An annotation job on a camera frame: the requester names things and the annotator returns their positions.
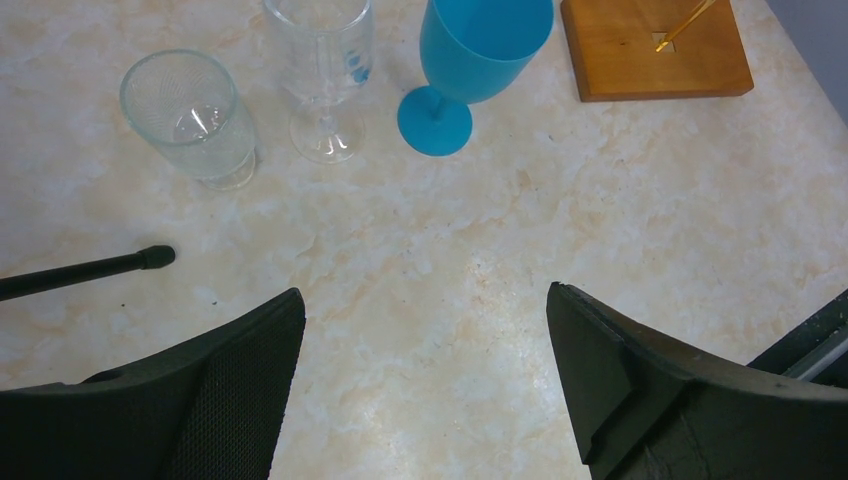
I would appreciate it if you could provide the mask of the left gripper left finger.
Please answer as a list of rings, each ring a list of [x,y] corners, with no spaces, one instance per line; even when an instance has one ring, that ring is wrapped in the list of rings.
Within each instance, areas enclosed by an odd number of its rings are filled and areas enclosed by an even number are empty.
[[[306,327],[289,289],[78,384],[1,395],[5,479],[265,479]]]

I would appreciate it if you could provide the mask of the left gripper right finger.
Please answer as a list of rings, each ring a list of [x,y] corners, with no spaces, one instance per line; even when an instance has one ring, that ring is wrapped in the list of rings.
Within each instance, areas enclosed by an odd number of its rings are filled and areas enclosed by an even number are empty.
[[[546,315],[595,479],[843,479],[847,388],[768,373],[554,283]]]

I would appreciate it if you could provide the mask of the short clear glass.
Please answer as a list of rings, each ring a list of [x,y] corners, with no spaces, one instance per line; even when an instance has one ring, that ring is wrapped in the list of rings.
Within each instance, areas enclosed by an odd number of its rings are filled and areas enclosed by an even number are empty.
[[[189,49],[150,54],[127,71],[119,98],[131,128],[180,173],[215,190],[254,176],[253,118],[213,57]]]

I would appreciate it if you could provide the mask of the tall clear wine glass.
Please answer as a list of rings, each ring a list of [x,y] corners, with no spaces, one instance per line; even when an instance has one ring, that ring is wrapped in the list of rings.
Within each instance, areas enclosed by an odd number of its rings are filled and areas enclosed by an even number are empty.
[[[373,3],[264,1],[262,7],[282,87],[296,100],[289,123],[294,146],[316,163],[348,160],[365,135],[350,99],[373,69]]]

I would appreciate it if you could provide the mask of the blue wine glass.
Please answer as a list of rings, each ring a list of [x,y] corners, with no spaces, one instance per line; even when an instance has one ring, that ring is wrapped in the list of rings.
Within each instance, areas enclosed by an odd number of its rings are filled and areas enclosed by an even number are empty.
[[[545,44],[554,6],[539,0],[432,0],[419,53],[425,86],[405,95],[397,126],[407,144],[452,155],[471,137],[472,104],[505,90]]]

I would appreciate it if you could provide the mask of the wooden gold wine glass rack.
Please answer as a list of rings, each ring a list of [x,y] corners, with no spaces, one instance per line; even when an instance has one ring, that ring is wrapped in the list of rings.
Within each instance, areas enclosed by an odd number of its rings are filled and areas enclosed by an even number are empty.
[[[583,102],[736,97],[754,87],[728,1],[563,1]]]

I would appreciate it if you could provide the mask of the black perforated music stand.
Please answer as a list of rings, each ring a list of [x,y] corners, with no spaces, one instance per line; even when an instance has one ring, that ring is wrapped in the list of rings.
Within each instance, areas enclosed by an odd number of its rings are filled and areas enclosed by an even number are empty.
[[[176,259],[176,250],[155,245],[136,253],[85,262],[1,280],[1,300],[11,300],[137,270],[161,269]]]

